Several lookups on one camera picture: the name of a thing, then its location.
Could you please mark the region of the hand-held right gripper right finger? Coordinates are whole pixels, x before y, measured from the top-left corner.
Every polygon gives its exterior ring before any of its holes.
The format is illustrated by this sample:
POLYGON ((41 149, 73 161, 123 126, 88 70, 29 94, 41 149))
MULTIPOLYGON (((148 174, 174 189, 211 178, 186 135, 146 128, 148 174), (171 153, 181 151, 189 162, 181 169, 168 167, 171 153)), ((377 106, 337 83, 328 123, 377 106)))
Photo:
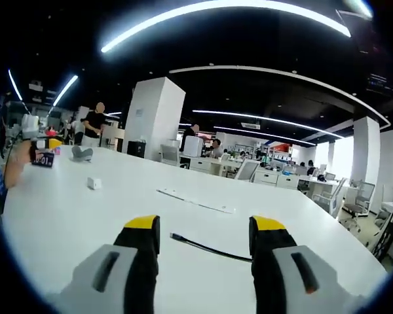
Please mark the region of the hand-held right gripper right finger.
POLYGON ((277 220, 250 217, 249 250, 257 313, 355 313, 364 302, 277 220))

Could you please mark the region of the person's left hand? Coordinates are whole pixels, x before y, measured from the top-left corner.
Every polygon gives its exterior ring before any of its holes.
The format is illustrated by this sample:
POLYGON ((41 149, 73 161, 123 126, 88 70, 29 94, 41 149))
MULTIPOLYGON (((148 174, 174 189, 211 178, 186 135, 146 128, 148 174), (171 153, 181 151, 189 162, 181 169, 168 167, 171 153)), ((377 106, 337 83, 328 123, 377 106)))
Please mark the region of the person's left hand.
POLYGON ((23 141, 19 143, 12 155, 12 161, 19 166, 25 166, 31 162, 31 141, 23 141))

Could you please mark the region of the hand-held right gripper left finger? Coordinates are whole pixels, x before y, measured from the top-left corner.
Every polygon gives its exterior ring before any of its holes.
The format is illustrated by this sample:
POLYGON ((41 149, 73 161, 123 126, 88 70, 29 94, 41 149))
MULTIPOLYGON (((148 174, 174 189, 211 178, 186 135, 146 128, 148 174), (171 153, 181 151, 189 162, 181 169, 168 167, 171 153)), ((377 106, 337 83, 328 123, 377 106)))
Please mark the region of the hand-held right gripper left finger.
POLYGON ((154 313, 159 274, 160 217, 127 222, 113 244, 102 245, 73 270, 57 295, 60 313, 154 313))

